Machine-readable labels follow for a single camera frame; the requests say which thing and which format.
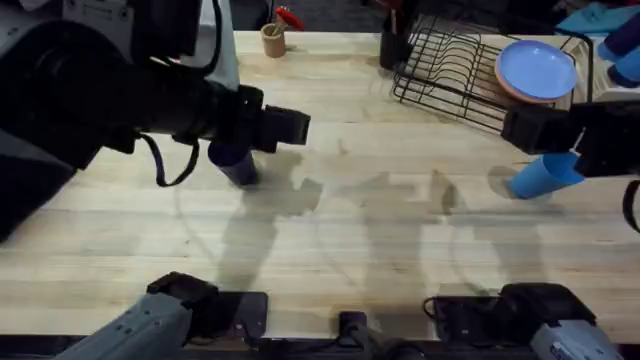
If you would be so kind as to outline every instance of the black container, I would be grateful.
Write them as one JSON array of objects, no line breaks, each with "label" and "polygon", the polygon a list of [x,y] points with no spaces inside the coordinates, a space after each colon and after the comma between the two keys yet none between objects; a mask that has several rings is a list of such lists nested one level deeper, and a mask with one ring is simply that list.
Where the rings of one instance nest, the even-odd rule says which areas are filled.
[{"label": "black container", "polygon": [[380,66],[387,70],[393,70],[398,62],[404,62],[411,55],[411,46],[408,44],[406,33],[407,22],[402,16],[398,16],[398,33],[391,31],[391,15],[387,16],[382,28],[380,38]]},{"label": "black container", "polygon": [[255,185],[260,180],[249,148],[211,142],[209,160],[236,186]]}]

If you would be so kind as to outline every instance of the black cable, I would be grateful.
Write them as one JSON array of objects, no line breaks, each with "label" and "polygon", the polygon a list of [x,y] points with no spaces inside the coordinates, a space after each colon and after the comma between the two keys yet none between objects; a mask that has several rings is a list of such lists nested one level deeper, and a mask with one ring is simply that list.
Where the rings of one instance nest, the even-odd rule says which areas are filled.
[{"label": "black cable", "polygon": [[156,183],[158,184],[158,186],[172,187],[180,185],[189,177],[189,175],[191,175],[193,170],[196,168],[196,164],[198,163],[198,156],[200,155],[200,143],[197,139],[190,144],[192,149],[187,167],[180,175],[178,175],[178,177],[173,182],[167,183],[164,172],[164,161],[162,160],[162,154],[160,153],[158,144],[156,144],[156,141],[147,134],[138,134],[138,136],[140,139],[146,141],[149,145],[149,150],[151,150],[151,155],[153,156],[153,160],[156,163]]},{"label": "black cable", "polygon": [[433,314],[429,310],[427,310],[427,305],[429,305],[429,303],[433,302],[433,299],[434,299],[433,297],[428,297],[422,302],[422,311],[424,312],[425,315],[427,315],[427,317],[429,319],[431,319],[431,321],[435,322],[435,321],[437,321],[435,314]]},{"label": "black cable", "polygon": [[202,78],[207,77],[215,71],[216,66],[218,65],[218,60],[220,60],[222,47],[222,9],[220,8],[218,0],[211,0],[211,3],[213,4],[213,13],[216,20],[216,48],[213,50],[213,56],[211,57],[211,60],[209,60],[209,63],[204,67],[192,67],[177,64],[165,58],[166,62],[170,64],[172,68],[182,72],[183,75],[198,76]]},{"label": "black cable", "polygon": [[640,187],[640,180],[633,180],[627,185],[627,189],[624,191],[624,197],[622,198],[622,215],[624,215],[627,224],[629,224],[633,230],[640,233],[636,217],[633,214],[633,203],[635,202],[638,187]]},{"label": "black cable", "polygon": [[427,354],[424,349],[420,346],[420,344],[412,342],[412,341],[401,341],[399,343],[393,344],[391,347],[385,350],[382,354],[381,358],[385,360],[393,360],[403,349],[412,349],[417,351],[422,357],[428,359]]}]

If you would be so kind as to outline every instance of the butcher block countertop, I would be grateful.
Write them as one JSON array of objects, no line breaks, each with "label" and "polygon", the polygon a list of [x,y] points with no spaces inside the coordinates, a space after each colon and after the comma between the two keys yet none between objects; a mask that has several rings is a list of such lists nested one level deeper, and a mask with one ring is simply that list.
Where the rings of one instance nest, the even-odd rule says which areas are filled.
[{"label": "butcher block countertop", "polygon": [[[287,33],[264,56],[236,34],[240,77],[312,117],[306,146],[255,153],[241,191],[203,149],[183,185],[155,185],[150,152],[100,152],[0,246],[0,333],[90,334],[180,271],[269,295],[267,336],[330,337],[340,311],[392,337],[433,338],[422,300],[561,283],[616,342],[640,342],[640,236],[627,178],[535,200],[506,180],[531,157],[493,133],[398,103],[374,34]],[[168,178],[189,148],[158,136]]]}]

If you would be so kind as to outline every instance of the blue cup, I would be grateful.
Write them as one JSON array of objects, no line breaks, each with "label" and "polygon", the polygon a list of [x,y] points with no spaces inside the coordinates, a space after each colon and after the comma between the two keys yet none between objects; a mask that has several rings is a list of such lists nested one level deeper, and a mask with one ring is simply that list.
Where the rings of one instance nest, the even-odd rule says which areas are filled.
[{"label": "blue cup", "polygon": [[542,155],[511,179],[511,192],[530,199],[578,184],[584,177],[573,169],[577,161],[574,153]]}]

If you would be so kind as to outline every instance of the blue object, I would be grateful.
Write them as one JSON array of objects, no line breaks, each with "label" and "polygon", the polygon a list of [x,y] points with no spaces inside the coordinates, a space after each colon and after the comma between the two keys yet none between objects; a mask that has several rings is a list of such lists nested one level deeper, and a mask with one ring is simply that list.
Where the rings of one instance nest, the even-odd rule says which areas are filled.
[{"label": "blue object", "polygon": [[601,59],[609,60],[609,61],[618,60],[618,55],[614,54],[611,50],[609,50],[609,47],[604,42],[601,42],[600,45],[598,45],[596,51],[598,53],[598,56],[600,56]]},{"label": "blue object", "polygon": [[640,85],[640,46],[635,48],[607,71],[613,82],[627,88]]},{"label": "blue object", "polygon": [[640,45],[640,13],[612,32],[598,46],[598,55],[605,60],[618,61]]},{"label": "blue object", "polygon": [[530,199],[578,184],[584,177],[573,169],[577,161],[574,153],[542,155],[511,179],[511,192]]},{"label": "blue object", "polygon": [[640,13],[640,5],[608,9],[606,5],[596,2],[575,11],[557,27],[591,36],[606,36],[637,13]]},{"label": "blue object", "polygon": [[540,41],[512,43],[500,53],[499,62],[500,74],[511,87],[542,100],[563,97],[578,81],[571,58]]}]

